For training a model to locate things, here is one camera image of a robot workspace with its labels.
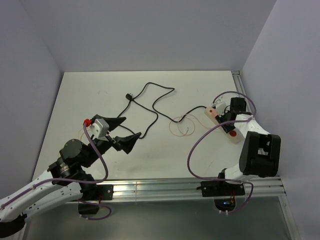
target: purple cable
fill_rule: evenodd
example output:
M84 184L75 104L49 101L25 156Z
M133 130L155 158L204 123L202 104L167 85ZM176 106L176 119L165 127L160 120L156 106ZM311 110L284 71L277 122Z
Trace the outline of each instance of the purple cable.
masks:
M251 191L247 197L247 199L244 201L243 204L241 204L237 209L233 210L233 211L230 211L228 213L235 213L237 211L239 211L240 209L242 209L250 200L253 192L254 192L254 185L252 182L249 182L249 181L244 181L242 182L241 180L235 180L235 179L223 179L223 178L217 178L217 177L207 177L207 176L199 176L199 175L196 175L190 168L190 159L191 159L191 155L192 153L194 152L194 150L196 149L196 147L198 146L198 144L206 137L208 136L210 133L212 133L214 130L216 130L217 128L223 126L223 125L226 125L226 124L234 124L234 123L247 123L249 122L257 113L257 108L256 108L256 105L254 104L254 102L246 95L244 95L243 93L241 92L237 92L237 91L225 91L223 93L220 93L218 96L215 97L215 99L213 100L213 103L215 103L215 101L218 99L218 97L220 97L221 95L223 94L228 94L228 93L233 93L233 94L239 94L241 96L244 96L246 99L249 100L249 102L252 104L252 107L253 107L253 114L252 114L252 117L249 117L247 120L232 120L232 121L225 121L225 122L222 122L222 123L219 123L218 125L214 126L213 128L211 128L210 130L208 130L202 137L199 138L198 141L196 141L196 143L194 144L194 146L191 148L190 152L189 152L189 155L188 155L188 158L187 158L187 161L186 161L186 165L187 165L187 168L188 168L188 171L196 178L198 179L201 179L201 180L206 180L206 181L221 181L221 182L235 182L235 183L243 183L243 184L250 184L251 185Z
M104 158L102 157L101 153L99 152L99 150L97 149L95 143L92 141L92 139L90 138L90 135L87 131L87 124L84 123L83 124L83 131L84 134L86 136L86 138L88 139L91 147L93 148L93 150L95 151L95 153L97 154L97 156L99 157L99 159L101 160L101 163L103 165L103 168L105 170L105 176L104 178L98 180L98 181L84 181L84 180L75 180L75 179L67 179L67 178L50 178L50 179L46 179L43 181L40 181L36 184L33 185L33 188L28 188L24 191L22 191L21 193L19 193L17 196L13 197L12 199L10 199L9 201L7 201L6 203L1 205L1 209L4 209L6 206L8 206L10 203L14 202L15 200L17 200L18 198L22 197L23 195L27 194L28 192L30 192L31 190L39 187L40 185L47 183L47 182L53 182L53 181L60 181L60 182L69 182L69 183L79 183L79 184L99 184L102 183L103 181L105 181L108 178L108 167L107 164L104 160Z
M105 215L105 216L93 218L93 217L87 217L87 216L81 215L81 217L84 218L84 219L88 219L88 220L92 220L92 221L103 220L103 219L106 219L107 217L109 217L111 215L111 213L112 213L111 207L103 205L103 204L100 204L100 203L83 201L83 200L78 200L78 202L83 203L83 204L89 204L89 205L99 206L99 207L104 207L106 209L109 209L109 213L107 215Z

